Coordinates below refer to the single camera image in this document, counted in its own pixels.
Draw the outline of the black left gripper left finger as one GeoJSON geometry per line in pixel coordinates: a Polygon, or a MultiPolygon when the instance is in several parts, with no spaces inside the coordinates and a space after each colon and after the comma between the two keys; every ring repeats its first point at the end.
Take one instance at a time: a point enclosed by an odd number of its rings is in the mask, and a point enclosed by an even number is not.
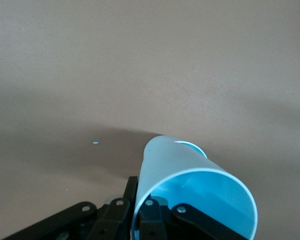
{"type": "Polygon", "coordinates": [[[129,240],[138,177],[130,176],[122,197],[101,208],[79,202],[7,237],[6,240],[129,240]]]}

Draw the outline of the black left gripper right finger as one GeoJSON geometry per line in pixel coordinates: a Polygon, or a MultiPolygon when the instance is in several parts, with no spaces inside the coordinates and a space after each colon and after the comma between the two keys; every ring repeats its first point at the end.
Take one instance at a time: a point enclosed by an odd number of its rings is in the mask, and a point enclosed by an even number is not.
{"type": "Polygon", "coordinates": [[[148,198],[138,212],[140,240],[242,240],[243,236],[195,207],[181,203],[169,209],[148,198]]]}

